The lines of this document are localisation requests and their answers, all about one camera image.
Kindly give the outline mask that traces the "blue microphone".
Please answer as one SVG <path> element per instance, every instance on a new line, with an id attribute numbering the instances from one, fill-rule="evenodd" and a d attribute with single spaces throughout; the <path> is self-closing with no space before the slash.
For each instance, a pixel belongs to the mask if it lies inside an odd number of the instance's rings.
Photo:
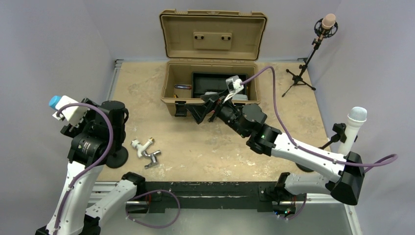
<path id="1" fill-rule="evenodd" d="M 54 110 L 58 110 L 58 108 L 56 108 L 57 104 L 59 103 L 59 101 L 61 100 L 61 96 L 59 95 L 55 95 L 53 96 L 50 101 L 49 101 L 49 107 L 54 109 Z"/>

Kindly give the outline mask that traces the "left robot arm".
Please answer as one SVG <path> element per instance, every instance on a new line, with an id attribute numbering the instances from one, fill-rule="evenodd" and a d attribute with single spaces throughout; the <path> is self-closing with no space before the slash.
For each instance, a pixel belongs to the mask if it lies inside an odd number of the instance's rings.
<path id="1" fill-rule="evenodd" d="M 118 185 L 89 206 L 95 182 L 104 167 L 119 168 L 128 160 L 123 146 L 128 109 L 120 101 L 97 104 L 88 98 L 76 101 L 66 95 L 49 102 L 53 117 L 67 121 L 61 133 L 71 138 L 67 175 L 51 220 L 38 235 L 98 235 L 109 218 L 130 198 L 146 194 L 145 179 L 126 173 Z"/>

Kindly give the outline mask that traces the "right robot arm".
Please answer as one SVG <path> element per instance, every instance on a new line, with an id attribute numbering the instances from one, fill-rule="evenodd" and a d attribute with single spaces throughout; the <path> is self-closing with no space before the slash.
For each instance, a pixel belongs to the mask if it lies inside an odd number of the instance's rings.
<path id="1" fill-rule="evenodd" d="M 314 171 L 310 175 L 282 174 L 275 185 L 278 198 L 319 193 L 331 195 L 347 205 L 357 205 L 365 177 L 359 154 L 352 151 L 333 153 L 295 142 L 287 133 L 266 124 L 267 115 L 256 103 L 237 107 L 231 101 L 224 102 L 219 94 L 207 95 L 203 100 L 203 104 L 185 105 L 197 124 L 212 114 L 210 122 L 216 118 L 222 120 L 242 138 L 248 139 L 246 144 L 253 152 L 286 159 Z"/>

